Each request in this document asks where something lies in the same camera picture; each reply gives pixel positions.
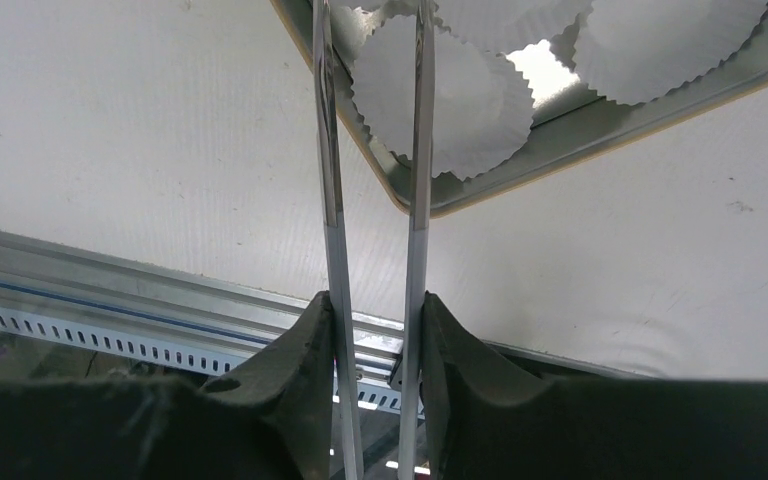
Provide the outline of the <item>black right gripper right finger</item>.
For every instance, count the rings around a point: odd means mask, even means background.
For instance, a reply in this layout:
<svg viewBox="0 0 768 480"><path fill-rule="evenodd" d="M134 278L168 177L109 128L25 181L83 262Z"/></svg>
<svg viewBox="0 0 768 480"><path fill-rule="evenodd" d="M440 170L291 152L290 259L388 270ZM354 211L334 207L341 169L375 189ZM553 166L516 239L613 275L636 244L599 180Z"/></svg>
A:
<svg viewBox="0 0 768 480"><path fill-rule="evenodd" d="M768 479L768 382L543 380L433 293L422 326L435 479Z"/></svg>

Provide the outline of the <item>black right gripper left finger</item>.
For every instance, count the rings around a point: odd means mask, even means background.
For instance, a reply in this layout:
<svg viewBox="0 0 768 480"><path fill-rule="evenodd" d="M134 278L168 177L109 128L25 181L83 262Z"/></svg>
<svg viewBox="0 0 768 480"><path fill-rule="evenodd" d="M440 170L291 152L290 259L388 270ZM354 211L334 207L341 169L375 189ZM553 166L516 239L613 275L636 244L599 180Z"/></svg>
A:
<svg viewBox="0 0 768 480"><path fill-rule="evenodd" d="M0 381L0 479L325 479L334 311L201 387L174 377Z"/></svg>

